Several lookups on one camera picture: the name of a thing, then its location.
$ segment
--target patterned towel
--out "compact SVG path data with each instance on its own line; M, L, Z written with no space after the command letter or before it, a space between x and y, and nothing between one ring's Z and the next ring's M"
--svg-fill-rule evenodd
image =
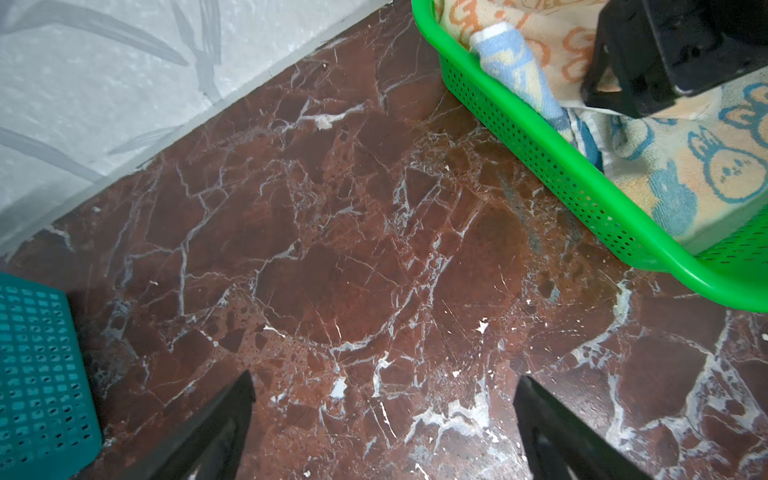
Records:
M691 253L768 203L768 68L726 84L717 115L697 121L577 112L605 175Z
M586 108L581 81L592 61L598 15L607 0L435 0L438 23L469 48L472 34L507 22L525 38L562 107ZM618 88L615 78L602 86ZM719 91L680 99L655 118L699 118L718 108Z
M498 23L472 34L469 43L479 55L485 73L531 105L568 143L602 168L600 151L586 124L573 114L569 116L554 99L544 72L520 31L509 23Z

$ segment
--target basket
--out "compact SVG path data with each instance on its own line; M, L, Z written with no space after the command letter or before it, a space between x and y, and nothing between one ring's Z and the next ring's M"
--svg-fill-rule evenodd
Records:
M725 306L768 312L768 207L730 237L691 255L544 118L488 76L440 27L433 0L412 0L412 6L416 25L439 53L445 86L621 261L669 272Z
M0 273L0 478L64 480L100 449L67 297Z

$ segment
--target blue basket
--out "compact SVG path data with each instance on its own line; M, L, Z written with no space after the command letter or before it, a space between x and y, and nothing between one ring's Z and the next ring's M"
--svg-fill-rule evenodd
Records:
M0 478L69 478L101 449L63 292L0 273Z

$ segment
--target red marble countertop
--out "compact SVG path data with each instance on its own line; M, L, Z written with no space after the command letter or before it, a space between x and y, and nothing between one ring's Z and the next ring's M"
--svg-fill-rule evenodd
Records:
M398 0L25 243L113 478L239 372L238 478L526 478L533 375L658 478L764 478L768 323L629 270L446 91Z

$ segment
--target wall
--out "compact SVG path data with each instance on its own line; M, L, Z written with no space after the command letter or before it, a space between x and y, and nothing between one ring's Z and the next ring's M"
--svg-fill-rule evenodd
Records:
M0 0L0 254L386 0Z

